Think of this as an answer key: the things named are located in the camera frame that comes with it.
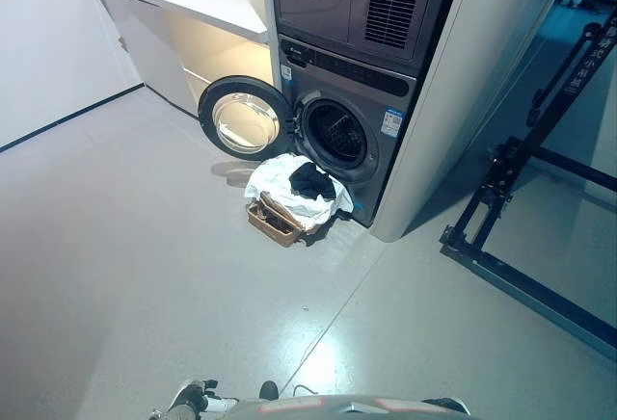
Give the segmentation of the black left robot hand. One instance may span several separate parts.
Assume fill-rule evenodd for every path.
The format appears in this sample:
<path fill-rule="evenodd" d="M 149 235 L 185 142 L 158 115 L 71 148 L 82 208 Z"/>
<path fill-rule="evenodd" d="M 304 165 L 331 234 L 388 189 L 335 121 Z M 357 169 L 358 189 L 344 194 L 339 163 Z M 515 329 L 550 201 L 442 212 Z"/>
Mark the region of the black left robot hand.
<path fill-rule="evenodd" d="M 175 394 L 168 413 L 184 412 L 197 419 L 202 413 L 224 413 L 239 404 L 233 397 L 223 397 L 216 393 L 219 382 L 213 379 L 186 380 Z"/>

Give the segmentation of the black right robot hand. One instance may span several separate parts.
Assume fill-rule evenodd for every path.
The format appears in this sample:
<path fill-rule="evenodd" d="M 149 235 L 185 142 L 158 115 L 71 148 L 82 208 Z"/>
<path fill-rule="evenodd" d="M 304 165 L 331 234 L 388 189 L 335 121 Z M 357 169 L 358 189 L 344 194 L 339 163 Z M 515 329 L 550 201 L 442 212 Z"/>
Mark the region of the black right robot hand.
<path fill-rule="evenodd" d="M 442 398 L 431 398 L 424 399 L 423 403 L 443 407 L 449 410 L 458 411 L 464 413 L 466 415 L 470 415 L 470 410 L 465 402 L 459 398 L 451 398 L 451 397 L 442 397 Z"/>

